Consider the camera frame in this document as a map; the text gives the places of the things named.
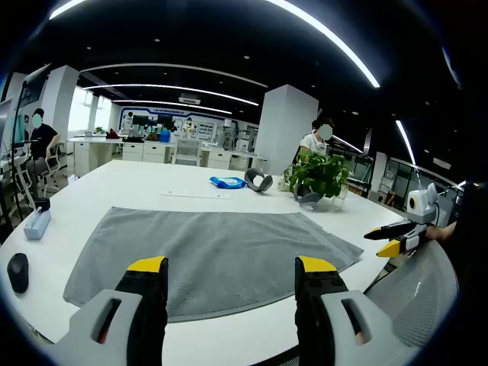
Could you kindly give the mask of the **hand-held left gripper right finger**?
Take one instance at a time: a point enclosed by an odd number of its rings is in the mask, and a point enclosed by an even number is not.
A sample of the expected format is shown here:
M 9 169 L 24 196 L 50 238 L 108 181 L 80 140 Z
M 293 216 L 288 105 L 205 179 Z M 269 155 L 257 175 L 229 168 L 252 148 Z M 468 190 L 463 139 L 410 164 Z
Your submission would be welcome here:
M 335 266 L 295 258 L 300 365 L 396 365 L 404 344 L 390 318 L 360 291 L 350 291 Z

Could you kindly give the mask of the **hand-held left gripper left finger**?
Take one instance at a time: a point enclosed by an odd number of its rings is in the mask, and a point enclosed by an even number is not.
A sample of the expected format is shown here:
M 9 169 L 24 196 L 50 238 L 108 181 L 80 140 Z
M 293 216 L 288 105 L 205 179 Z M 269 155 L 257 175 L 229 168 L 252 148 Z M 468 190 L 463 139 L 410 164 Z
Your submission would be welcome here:
M 69 331 L 49 347 L 55 365 L 161 365 L 168 322 L 165 256 L 130 265 L 114 290 L 79 308 Z

